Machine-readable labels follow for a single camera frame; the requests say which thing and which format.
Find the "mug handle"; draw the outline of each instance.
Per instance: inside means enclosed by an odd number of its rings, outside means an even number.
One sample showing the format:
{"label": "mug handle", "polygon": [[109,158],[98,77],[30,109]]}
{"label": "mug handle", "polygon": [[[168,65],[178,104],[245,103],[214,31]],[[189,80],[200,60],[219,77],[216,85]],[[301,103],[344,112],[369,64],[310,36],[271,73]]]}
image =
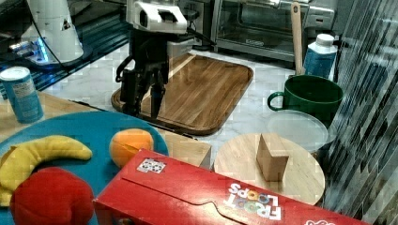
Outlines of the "mug handle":
{"label": "mug handle", "polygon": [[285,97],[284,92],[275,92],[275,93],[272,93],[272,95],[270,95],[270,96],[268,97],[268,106],[269,106],[269,108],[272,109],[273,111],[280,111],[280,110],[283,110],[283,106],[282,106],[281,108],[276,108],[276,107],[271,106],[271,101],[272,101],[275,97],[278,97],[278,96]]}

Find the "froot loops box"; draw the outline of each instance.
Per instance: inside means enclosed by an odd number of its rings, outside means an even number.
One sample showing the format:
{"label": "froot loops box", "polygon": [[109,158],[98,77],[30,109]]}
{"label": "froot loops box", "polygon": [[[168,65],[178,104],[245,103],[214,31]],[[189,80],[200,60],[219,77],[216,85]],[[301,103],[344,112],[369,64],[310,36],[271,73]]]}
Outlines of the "froot loops box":
{"label": "froot loops box", "polygon": [[366,224],[144,149],[94,205],[99,225]]}

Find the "green mug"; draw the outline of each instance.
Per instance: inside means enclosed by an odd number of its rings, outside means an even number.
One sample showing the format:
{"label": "green mug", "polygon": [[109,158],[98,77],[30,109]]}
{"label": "green mug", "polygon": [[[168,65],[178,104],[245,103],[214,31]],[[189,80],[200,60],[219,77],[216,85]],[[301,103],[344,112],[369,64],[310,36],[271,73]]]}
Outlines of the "green mug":
{"label": "green mug", "polygon": [[[283,106],[271,106],[271,101],[283,97]],[[275,92],[268,97],[268,106],[273,111],[295,110],[310,114],[320,120],[326,128],[333,121],[343,99],[343,90],[328,79],[299,75],[284,83],[284,92]]]}

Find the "white bottle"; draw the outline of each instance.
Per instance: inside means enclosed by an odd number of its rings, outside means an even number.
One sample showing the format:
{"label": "white bottle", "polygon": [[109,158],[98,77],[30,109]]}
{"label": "white bottle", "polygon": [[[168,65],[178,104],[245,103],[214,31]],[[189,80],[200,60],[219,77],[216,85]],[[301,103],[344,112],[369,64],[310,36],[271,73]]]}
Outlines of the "white bottle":
{"label": "white bottle", "polygon": [[337,46],[333,45],[333,40],[333,36],[321,34],[316,37],[316,42],[308,46],[303,74],[329,78],[337,53]]}

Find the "blue plate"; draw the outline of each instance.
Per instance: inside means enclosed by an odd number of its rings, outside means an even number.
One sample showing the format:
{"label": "blue plate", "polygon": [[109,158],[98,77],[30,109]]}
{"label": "blue plate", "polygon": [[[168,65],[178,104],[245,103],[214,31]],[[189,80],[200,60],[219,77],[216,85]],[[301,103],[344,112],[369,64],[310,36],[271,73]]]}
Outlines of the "blue plate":
{"label": "blue plate", "polygon": [[[48,119],[16,133],[0,143],[0,156],[16,143],[24,143],[49,135],[65,135],[87,145],[93,152],[88,161],[79,159],[57,159],[42,163],[38,168],[59,167],[81,177],[98,196],[119,172],[109,155],[112,137],[127,128],[148,131],[154,140],[156,152],[168,156],[166,143],[159,132],[147,122],[119,112],[78,112]],[[0,208],[1,224],[14,224],[8,208]],[[95,215],[90,225],[98,224]]]}

